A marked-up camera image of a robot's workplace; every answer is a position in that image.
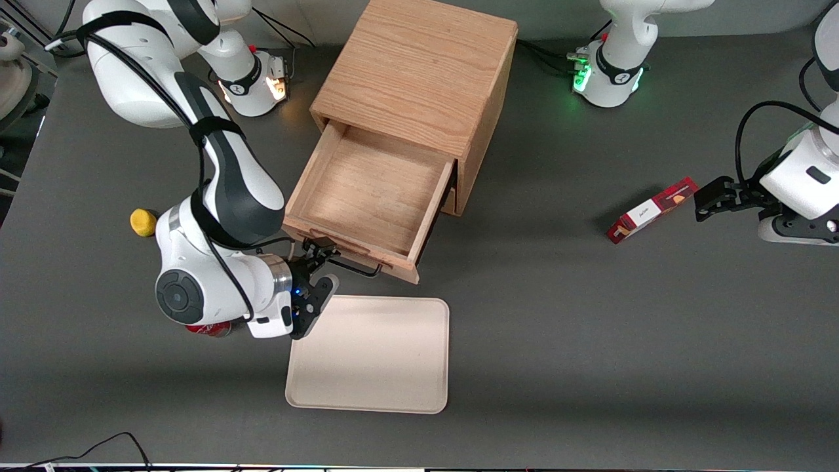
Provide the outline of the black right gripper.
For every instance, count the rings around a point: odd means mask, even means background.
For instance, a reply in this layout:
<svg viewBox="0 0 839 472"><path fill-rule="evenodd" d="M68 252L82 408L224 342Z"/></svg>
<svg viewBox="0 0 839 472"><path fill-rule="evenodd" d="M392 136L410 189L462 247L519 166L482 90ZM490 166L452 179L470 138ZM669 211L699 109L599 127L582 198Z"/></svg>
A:
<svg viewBox="0 0 839 472"><path fill-rule="evenodd" d="M323 265L340 263L338 245L333 240L305 238L302 257L288 262L292 275L292 340L302 340L320 319L324 308L335 294L335 275L327 274L314 280L313 276Z"/></svg>

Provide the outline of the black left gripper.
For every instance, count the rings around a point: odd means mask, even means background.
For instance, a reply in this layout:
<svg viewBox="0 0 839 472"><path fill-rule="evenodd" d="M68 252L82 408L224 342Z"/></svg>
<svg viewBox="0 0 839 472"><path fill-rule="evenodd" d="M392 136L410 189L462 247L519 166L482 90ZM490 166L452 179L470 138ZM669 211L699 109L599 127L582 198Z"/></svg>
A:
<svg viewBox="0 0 839 472"><path fill-rule="evenodd" d="M732 212L759 208L758 214L781 214L782 204L760 183L760 179L780 161L776 151L762 161L752 176L740 183L729 176L717 177L695 192L695 221L703 223L716 213L728 212L726 201L736 201Z"/></svg>

